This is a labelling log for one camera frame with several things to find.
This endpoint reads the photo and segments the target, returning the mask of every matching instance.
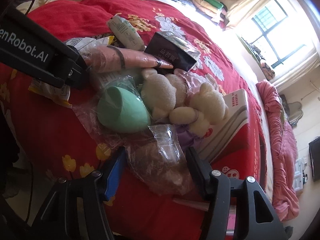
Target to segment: blue gripper pad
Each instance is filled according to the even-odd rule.
[[[105,197],[107,201],[110,200],[111,197],[116,195],[116,191],[119,186],[119,182],[121,179],[122,172],[126,166],[127,163],[127,157],[126,157],[126,151],[124,150],[116,160],[115,165],[113,166],[107,181],[106,181],[106,191],[105,191]]]

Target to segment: curtain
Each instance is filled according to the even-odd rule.
[[[292,70],[282,76],[277,76],[271,83],[273,83],[278,93],[280,93],[319,65],[319,54],[316,48],[313,48],[299,65],[293,67]]]
[[[239,0],[227,13],[227,28],[235,28],[240,22],[251,19],[270,0]]]

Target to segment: white bed sheet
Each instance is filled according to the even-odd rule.
[[[31,10],[38,8],[41,5],[46,3],[52,2],[55,0],[35,0],[35,3]],[[273,195],[273,165],[272,165],[272,158],[271,158],[271,148],[270,148],[270,136],[269,136],[269,127],[267,122],[267,116],[264,111],[263,103],[258,93],[258,90],[255,84],[258,82],[256,75],[247,64],[247,62],[243,59],[243,57],[238,53],[237,48],[233,46],[236,44],[236,40],[238,39],[235,35],[233,30],[227,30],[222,32],[222,30],[215,26],[210,20],[202,16],[201,14],[197,13],[194,10],[190,10],[179,3],[173,2],[171,0],[158,0],[173,7],[177,8],[181,11],[186,17],[191,19],[192,21],[201,25],[208,36],[215,42],[220,48],[222,48],[223,52],[232,62],[234,68],[238,71],[240,76],[248,83],[248,86],[257,99],[261,109],[262,109],[262,129],[263,134],[265,137],[266,143],[266,150],[267,150],[267,187],[266,187],[266,195],[268,199],[272,202],[272,195]],[[29,7],[31,2],[25,2],[20,4],[17,9],[20,10],[22,13],[25,13]]]

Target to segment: stacked folded clothes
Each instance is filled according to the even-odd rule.
[[[192,0],[193,4],[204,14],[210,17],[214,23],[225,28],[228,23],[226,18],[228,8],[217,0]]]

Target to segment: window frame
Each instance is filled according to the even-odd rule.
[[[276,49],[273,47],[271,41],[268,39],[267,35],[269,32],[271,32],[273,29],[275,29],[277,26],[279,26],[285,19],[288,18],[288,14],[286,13],[286,11],[283,9],[283,7],[280,5],[280,3],[277,0],[274,0],[277,5],[281,8],[281,10],[284,12],[285,14],[285,18],[283,18],[281,21],[277,22],[276,24],[274,24],[272,27],[270,27],[269,29],[267,29],[266,31],[264,31],[262,29],[262,27],[259,25],[259,23],[255,20],[254,17],[252,17],[252,21],[257,25],[257,27],[259,28],[259,30],[261,31],[262,35],[260,35],[258,38],[256,38],[253,42],[251,42],[251,44],[255,43],[258,39],[260,39],[261,37],[265,37],[266,41],[268,42],[268,44],[270,45],[271,49],[273,50],[274,54],[276,55],[278,61],[273,63],[271,66],[273,68],[277,67],[280,64],[283,64],[283,62],[288,59],[289,57],[291,57],[293,54],[295,54],[299,49],[301,49],[303,46],[305,46],[305,44],[300,45],[298,48],[296,48],[294,51],[292,51],[291,53],[289,53],[287,56],[280,58],[278,53],[276,52]]]

